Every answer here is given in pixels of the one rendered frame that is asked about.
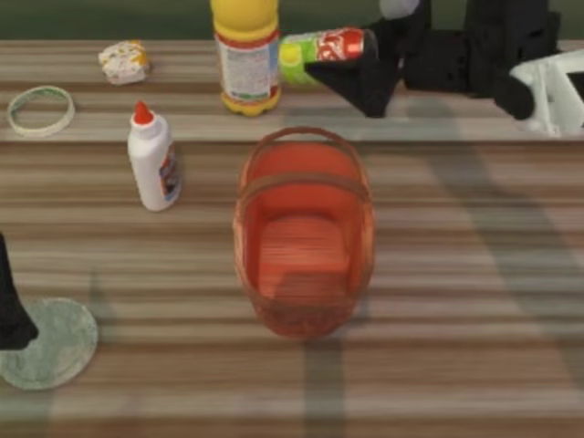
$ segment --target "crumpled wrapper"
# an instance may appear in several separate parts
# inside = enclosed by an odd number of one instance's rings
[[[141,41],[122,41],[99,54],[99,63],[113,85],[142,82],[150,72],[150,61]]]

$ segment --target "red basket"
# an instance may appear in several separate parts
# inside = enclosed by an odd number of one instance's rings
[[[289,134],[330,142],[275,142]],[[343,325],[373,268],[373,206],[359,155],[325,130],[280,130],[255,147],[239,187],[235,268],[259,319],[296,339]]]

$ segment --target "yellow bottle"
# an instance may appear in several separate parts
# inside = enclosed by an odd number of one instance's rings
[[[211,0],[221,98],[233,112],[258,116],[280,99],[278,0]]]

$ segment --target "white robot part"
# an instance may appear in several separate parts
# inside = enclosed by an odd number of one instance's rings
[[[420,0],[380,0],[381,15],[386,20],[410,16],[420,5]]]
[[[550,137],[584,135],[584,101],[570,75],[584,74],[584,50],[524,62],[511,75],[533,93],[536,108],[527,130]]]

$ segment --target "white ring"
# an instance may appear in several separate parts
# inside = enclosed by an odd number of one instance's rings
[[[18,125],[15,121],[15,115],[18,113],[18,111],[20,111],[22,106],[28,103],[30,100],[40,96],[53,96],[60,99],[64,99],[67,102],[68,107],[65,114],[63,114],[63,117],[59,121],[44,128],[24,128]],[[67,93],[64,89],[52,86],[35,87],[33,89],[25,91],[24,93],[19,94],[14,99],[12,99],[12,101],[8,105],[7,114],[8,123],[17,134],[20,134],[23,137],[37,138],[48,137],[49,135],[53,135],[61,130],[64,130],[69,125],[69,123],[71,123],[74,115],[75,104],[73,103],[71,95],[69,95],[69,93]]]

